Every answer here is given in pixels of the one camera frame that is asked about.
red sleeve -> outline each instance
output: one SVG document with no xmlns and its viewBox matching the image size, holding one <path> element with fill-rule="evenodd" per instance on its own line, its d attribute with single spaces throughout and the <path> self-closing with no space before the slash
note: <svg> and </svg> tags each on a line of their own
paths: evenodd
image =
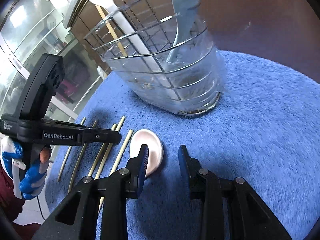
<svg viewBox="0 0 320 240">
<path fill-rule="evenodd" d="M 13 181 L 3 170 L 0 164 L 0 206 L 10 222 L 13 222 L 22 212 L 22 206 L 25 200 L 16 198 L 13 194 Z M 40 227 L 39 224 L 17 225 L 12 223 L 13 228 L 22 237 L 23 240 L 30 240 L 34 233 Z"/>
</svg>

gloved hand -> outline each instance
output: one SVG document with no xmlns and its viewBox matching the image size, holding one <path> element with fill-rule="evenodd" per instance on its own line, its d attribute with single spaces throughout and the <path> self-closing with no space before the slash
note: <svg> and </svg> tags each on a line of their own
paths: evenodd
<svg viewBox="0 0 320 240">
<path fill-rule="evenodd" d="M 10 137 L 4 137 L 1 140 L 1 165 L 11 179 L 12 159 L 14 159 L 14 165 L 23 168 L 24 163 L 18 161 L 19 159 L 22 159 L 22 157 L 23 149 L 20 143 L 12 141 Z M 34 161 L 26 172 L 25 178 L 20 182 L 20 191 L 23 193 L 24 199 L 33 199 L 41 193 L 44 187 L 45 177 L 47 176 L 50 157 L 51 148 L 44 148 L 40 153 L 39 159 Z"/>
</svg>

screw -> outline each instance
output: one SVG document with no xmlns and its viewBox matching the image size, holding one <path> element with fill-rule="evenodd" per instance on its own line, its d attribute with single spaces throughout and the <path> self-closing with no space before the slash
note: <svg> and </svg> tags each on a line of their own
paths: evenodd
<svg viewBox="0 0 320 240">
<path fill-rule="evenodd" d="M 209 171 L 207 169 L 199 169 L 199 173 L 201 175 L 207 175 L 209 173 Z"/>
<path fill-rule="evenodd" d="M 122 168 L 121 170 L 119 170 L 121 175 L 126 175 L 129 173 L 129 170 L 127 168 Z"/>
<path fill-rule="evenodd" d="M 92 180 L 92 177 L 91 177 L 91 176 L 85 176 L 85 177 L 82 179 L 82 182 L 83 182 L 83 183 L 89 183 L 91 180 Z"/>
<path fill-rule="evenodd" d="M 242 177 L 237 177 L 237 178 L 236 178 L 236 183 L 238 183 L 238 184 L 244 184 L 244 182 L 245 182 L 244 178 L 242 178 Z"/>
</svg>

blue towel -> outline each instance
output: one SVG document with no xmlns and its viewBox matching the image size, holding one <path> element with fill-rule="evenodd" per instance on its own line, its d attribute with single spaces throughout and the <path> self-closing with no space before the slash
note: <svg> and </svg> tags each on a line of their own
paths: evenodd
<svg viewBox="0 0 320 240">
<path fill-rule="evenodd" d="M 207 114 L 188 118 L 160 110 L 140 100 L 111 73 L 79 115 L 77 122 L 85 116 L 86 125 L 97 119 L 102 128 L 110 128 L 125 115 L 122 142 L 129 129 L 149 129 L 163 144 L 162 165 L 146 180 L 140 198 L 127 202 L 131 240 L 197 239 L 200 205 L 188 199 L 180 179 L 181 144 L 219 177 L 244 177 L 293 240 L 302 240 L 320 216 L 320 85 L 263 58 L 221 53 L 228 69 L 228 88 L 217 108 Z M 108 176 L 122 142 L 112 148 L 102 177 Z M 88 174 L 100 146 L 88 146 L 76 182 Z M 67 148 L 60 148 L 47 182 L 50 211 L 66 196 L 80 153 L 79 147 L 73 147 L 57 183 Z M 129 147 L 119 168 L 128 159 Z"/>
</svg>

floor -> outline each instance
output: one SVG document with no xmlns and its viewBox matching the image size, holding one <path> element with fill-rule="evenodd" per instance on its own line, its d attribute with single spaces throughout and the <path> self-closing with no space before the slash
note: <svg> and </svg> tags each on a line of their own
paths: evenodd
<svg viewBox="0 0 320 240">
<path fill-rule="evenodd" d="M 47 171 L 47 178 L 50 175 L 52 165 L 53 163 L 50 163 Z M 49 213 L 47 202 L 45 201 L 45 187 L 46 187 L 46 184 L 41 194 L 39 195 L 39 201 L 40 201 L 40 206 L 42 209 L 43 216 L 44 218 L 47 218 L 50 213 Z M 42 224 L 44 222 L 39 210 L 37 198 L 26 201 L 26 203 L 22 207 L 22 213 L 19 214 L 18 218 L 14 222 L 19 225 L 26 225 L 26 224 L 32 224 L 32 223 Z"/>
</svg>

